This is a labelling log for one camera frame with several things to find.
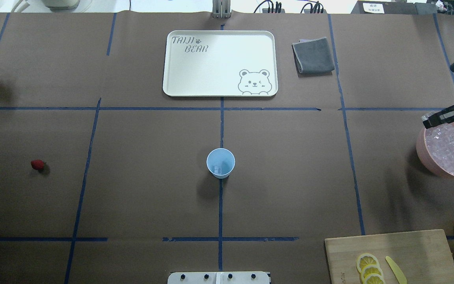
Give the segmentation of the grey folded cloth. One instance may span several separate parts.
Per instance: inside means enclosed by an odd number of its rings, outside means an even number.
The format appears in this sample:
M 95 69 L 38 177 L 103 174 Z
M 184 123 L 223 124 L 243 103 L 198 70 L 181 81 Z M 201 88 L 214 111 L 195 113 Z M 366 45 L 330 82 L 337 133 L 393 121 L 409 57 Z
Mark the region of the grey folded cloth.
M 300 74 L 315 75 L 335 70 L 326 37 L 301 39 L 297 43 L 292 43 L 292 50 Z

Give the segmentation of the bamboo cutting board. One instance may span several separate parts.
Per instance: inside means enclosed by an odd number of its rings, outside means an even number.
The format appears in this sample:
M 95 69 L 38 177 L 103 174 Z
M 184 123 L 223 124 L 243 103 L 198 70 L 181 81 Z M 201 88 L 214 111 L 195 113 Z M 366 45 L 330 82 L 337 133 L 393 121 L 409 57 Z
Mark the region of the bamboo cutting board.
M 386 256 L 398 264 L 409 284 L 454 284 L 454 259 L 444 230 L 338 237 L 324 242 L 333 284 L 360 284 L 356 260 L 364 253 L 378 259 L 388 284 L 398 281 Z

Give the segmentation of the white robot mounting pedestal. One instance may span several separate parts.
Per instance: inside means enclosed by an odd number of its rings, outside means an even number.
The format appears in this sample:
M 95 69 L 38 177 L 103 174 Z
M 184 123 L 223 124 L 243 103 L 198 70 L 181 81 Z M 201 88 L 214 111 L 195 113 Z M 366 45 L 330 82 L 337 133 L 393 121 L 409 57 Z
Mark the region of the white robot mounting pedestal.
M 270 284 L 270 273 L 264 271 L 175 272 L 168 284 Z

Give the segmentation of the yellow plastic knife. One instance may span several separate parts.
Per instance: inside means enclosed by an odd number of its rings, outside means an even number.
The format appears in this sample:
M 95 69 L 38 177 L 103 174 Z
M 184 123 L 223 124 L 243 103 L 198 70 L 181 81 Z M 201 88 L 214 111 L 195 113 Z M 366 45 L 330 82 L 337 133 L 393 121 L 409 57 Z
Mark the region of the yellow plastic knife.
M 394 276 L 396 277 L 397 282 L 399 284 L 408 284 L 408 280 L 407 280 L 405 274 L 403 273 L 402 269 L 400 268 L 400 266 L 398 266 L 398 264 L 396 264 L 396 262 L 389 256 L 386 256 L 385 260 L 386 260 L 386 263 L 391 268 Z

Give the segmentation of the aluminium frame post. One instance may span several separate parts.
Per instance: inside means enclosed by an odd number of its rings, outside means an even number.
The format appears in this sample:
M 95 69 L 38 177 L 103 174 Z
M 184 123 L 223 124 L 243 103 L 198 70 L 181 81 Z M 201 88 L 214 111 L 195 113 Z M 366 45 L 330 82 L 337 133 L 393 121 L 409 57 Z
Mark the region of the aluminium frame post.
M 227 19 L 232 16 L 231 0 L 213 0 L 212 17 L 214 19 Z

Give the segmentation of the light blue plastic cup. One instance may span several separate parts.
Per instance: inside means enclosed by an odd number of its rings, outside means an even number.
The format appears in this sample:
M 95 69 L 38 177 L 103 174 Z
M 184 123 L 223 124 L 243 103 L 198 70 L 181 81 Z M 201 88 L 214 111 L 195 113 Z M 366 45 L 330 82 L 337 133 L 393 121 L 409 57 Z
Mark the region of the light blue plastic cup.
M 207 156 L 207 168 L 210 173 L 218 178 L 225 179 L 229 177 L 236 165 L 234 154 L 226 148 L 217 148 L 212 150 Z M 213 174 L 213 167 L 220 166 L 222 168 L 222 175 L 217 176 Z

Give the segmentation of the red strawberry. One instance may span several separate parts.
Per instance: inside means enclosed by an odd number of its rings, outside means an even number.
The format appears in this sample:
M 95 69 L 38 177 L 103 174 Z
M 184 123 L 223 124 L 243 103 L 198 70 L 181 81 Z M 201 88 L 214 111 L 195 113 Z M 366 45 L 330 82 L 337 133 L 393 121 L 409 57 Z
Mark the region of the red strawberry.
M 36 159 L 30 162 L 32 169 L 42 172 L 45 170 L 46 163 L 43 160 Z

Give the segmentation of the pink bowl of ice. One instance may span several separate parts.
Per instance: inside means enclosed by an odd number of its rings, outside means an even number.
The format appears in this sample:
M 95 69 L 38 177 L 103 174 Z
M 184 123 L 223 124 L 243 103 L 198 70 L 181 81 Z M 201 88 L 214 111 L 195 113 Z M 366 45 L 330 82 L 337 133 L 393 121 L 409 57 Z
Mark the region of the pink bowl of ice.
M 426 169 L 436 176 L 454 178 L 454 173 L 451 173 L 441 167 L 441 165 L 437 163 L 437 160 L 432 157 L 430 149 L 425 141 L 427 133 L 430 133 L 430 129 L 422 128 L 415 142 L 416 153 L 420 162 Z

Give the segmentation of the black box with label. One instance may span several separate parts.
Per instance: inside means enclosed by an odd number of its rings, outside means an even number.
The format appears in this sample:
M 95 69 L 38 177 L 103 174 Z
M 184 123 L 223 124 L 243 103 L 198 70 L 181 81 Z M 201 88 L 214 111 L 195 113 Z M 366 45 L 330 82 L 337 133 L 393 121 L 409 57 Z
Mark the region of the black box with label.
M 435 4 L 423 2 L 386 2 L 359 0 L 351 10 L 351 14 L 386 14 L 386 15 L 431 15 L 438 9 Z

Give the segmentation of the cream bear serving tray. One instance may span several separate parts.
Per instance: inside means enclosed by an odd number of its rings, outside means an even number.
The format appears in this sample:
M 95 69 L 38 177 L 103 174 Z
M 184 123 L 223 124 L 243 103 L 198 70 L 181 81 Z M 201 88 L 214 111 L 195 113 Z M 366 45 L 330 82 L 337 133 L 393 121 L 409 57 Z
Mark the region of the cream bear serving tray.
M 162 89 L 170 97 L 272 97 L 275 38 L 263 30 L 175 30 L 166 38 Z

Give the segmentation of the lemon slice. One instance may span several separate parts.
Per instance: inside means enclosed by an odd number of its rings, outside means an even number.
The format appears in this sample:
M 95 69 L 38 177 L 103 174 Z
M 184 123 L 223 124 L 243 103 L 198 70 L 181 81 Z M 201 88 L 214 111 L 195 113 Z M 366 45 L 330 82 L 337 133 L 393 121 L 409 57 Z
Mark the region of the lemon slice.
M 384 273 L 382 269 L 377 265 L 367 265 L 361 269 L 360 276 L 362 280 L 364 280 L 365 278 L 368 277 L 368 275 L 371 274 L 380 275 L 381 278 L 384 278 Z
M 365 276 L 363 284 L 385 284 L 385 279 L 382 275 L 371 273 Z
M 377 257 L 371 253 L 362 253 L 357 257 L 355 261 L 355 265 L 357 268 L 358 273 L 362 273 L 364 268 L 369 265 L 373 265 L 376 268 L 380 268 L 380 262 L 378 261 Z

